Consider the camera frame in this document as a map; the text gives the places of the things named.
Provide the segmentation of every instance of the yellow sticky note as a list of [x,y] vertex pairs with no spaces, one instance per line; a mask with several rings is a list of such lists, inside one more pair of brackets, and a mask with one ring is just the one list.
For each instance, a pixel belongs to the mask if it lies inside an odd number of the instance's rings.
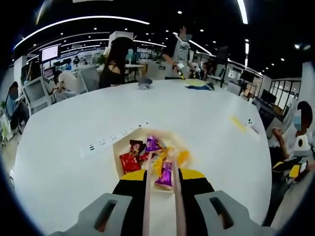
[[202,87],[206,84],[206,82],[202,80],[197,80],[197,79],[190,79],[190,80],[186,80],[185,82],[191,86],[196,86],[196,87]]
[[237,117],[231,117],[231,120],[243,133],[246,132],[246,127],[240,122],[240,120]]

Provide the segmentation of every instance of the yellow candy wrapper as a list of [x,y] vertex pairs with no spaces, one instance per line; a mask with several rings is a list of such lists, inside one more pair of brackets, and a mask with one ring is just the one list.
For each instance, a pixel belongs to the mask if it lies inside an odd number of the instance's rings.
[[182,164],[188,159],[189,159],[189,151],[180,151],[177,155],[178,167],[181,167]]

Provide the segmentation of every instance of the white pillar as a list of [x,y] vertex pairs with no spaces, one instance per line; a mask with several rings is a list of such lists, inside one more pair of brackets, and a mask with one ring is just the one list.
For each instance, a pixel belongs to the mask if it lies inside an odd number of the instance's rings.
[[314,63],[303,63],[301,88],[299,93],[299,100],[307,101],[313,110],[313,122],[310,126],[312,131],[315,130],[315,68]]

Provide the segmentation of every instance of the computer monitor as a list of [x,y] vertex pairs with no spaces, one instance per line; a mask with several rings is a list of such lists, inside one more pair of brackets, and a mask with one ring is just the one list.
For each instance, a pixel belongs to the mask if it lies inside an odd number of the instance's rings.
[[244,70],[242,73],[241,79],[252,83],[254,81],[254,77],[255,77],[255,75],[253,73],[250,73],[250,72]]
[[55,45],[41,50],[41,62],[49,61],[60,57],[60,46]]
[[261,95],[261,100],[263,100],[269,104],[274,104],[277,100],[277,97],[264,89],[264,91],[262,92],[262,95]]

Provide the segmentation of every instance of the electrical outlet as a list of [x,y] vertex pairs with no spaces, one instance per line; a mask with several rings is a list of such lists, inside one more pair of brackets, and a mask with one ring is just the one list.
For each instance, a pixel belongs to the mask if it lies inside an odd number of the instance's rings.
[[97,148],[94,144],[88,144],[80,147],[80,153],[83,158],[94,155],[97,153]]

